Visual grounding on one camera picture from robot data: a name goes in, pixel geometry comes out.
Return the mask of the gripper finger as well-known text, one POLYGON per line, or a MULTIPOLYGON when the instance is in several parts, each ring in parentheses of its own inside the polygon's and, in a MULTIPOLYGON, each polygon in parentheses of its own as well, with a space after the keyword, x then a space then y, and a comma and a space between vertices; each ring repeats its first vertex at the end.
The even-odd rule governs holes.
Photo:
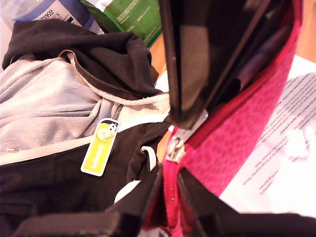
POLYGON ((197 121, 243 45, 247 0, 161 0, 171 110, 167 121, 189 129, 197 121))
POLYGON ((239 213, 191 172, 178 174, 180 217, 186 237, 314 237, 316 220, 299 214, 239 213))
POLYGON ((249 58, 254 54, 254 51, 263 43, 267 35, 271 31, 273 22, 277 20, 278 14, 281 10, 280 0, 271 0, 259 18, 259 21, 251 29, 250 36, 245 42, 242 51, 234 61, 230 71, 226 75, 225 79, 221 83, 215 96, 208 105, 209 109, 214 109, 221 103, 226 103, 235 97, 241 88, 241 79, 237 74, 241 70, 242 66, 246 64, 249 58))
POLYGON ((158 164, 129 194, 103 212, 53 214, 24 221, 16 237, 136 237, 163 225, 163 173, 158 164))

